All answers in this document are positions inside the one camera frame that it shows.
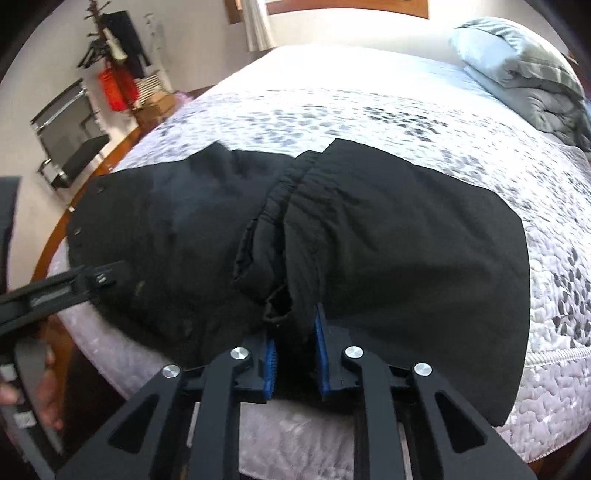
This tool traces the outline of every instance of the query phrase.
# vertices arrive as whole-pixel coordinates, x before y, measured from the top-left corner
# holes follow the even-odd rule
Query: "finger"
[[[40,404],[49,405],[57,397],[57,377],[53,370],[46,370],[35,393]]]
[[[52,367],[53,364],[56,363],[56,354],[53,353],[53,350],[50,345],[47,345],[47,355],[45,357],[45,365],[47,367]]]
[[[18,392],[10,385],[0,384],[0,405],[13,405],[18,401]]]
[[[59,420],[59,415],[60,411],[55,403],[44,408],[39,414],[41,421],[49,426],[53,426]]]

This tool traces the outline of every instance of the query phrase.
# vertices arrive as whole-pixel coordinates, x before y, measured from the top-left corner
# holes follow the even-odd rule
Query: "bed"
[[[216,140],[295,156],[335,138],[493,190],[517,212],[530,253],[530,335],[518,397],[497,431],[526,462],[582,434],[591,421],[591,170],[578,148],[535,130],[461,68],[367,48],[281,47],[182,107],[116,169],[181,160]],[[67,268],[64,241],[50,274]],[[60,317],[125,397],[167,363],[89,303]],[[352,479],[352,434],[346,416],[283,400],[243,404],[241,471]]]

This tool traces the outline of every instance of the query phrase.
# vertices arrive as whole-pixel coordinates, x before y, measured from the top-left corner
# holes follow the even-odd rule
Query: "human hand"
[[[47,352],[46,367],[43,378],[39,383],[35,396],[40,405],[40,420],[57,430],[63,428],[63,422],[59,418],[57,406],[57,377],[51,369],[56,362],[56,356],[52,351]],[[14,405],[18,402],[18,392],[6,383],[0,383],[0,406]]]

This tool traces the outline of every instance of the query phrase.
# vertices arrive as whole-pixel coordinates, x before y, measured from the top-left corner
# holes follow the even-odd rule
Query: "white curtain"
[[[265,0],[242,0],[248,50],[265,51],[276,47]]]

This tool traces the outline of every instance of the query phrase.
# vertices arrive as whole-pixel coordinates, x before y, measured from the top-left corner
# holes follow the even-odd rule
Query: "black jacket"
[[[519,217],[383,151],[337,140],[291,159],[213,144],[91,181],[68,240],[73,265],[130,262],[129,303],[100,307],[185,366],[267,325],[280,364],[310,370],[322,302],[354,343],[434,365],[492,424],[514,403],[530,316]]]
[[[122,11],[103,14],[100,17],[100,21],[121,43],[121,48],[127,54],[125,66],[128,68],[133,78],[144,78],[146,74],[140,59],[143,59],[148,67],[152,65],[152,63],[139,40],[138,33],[129,17],[129,12]]]

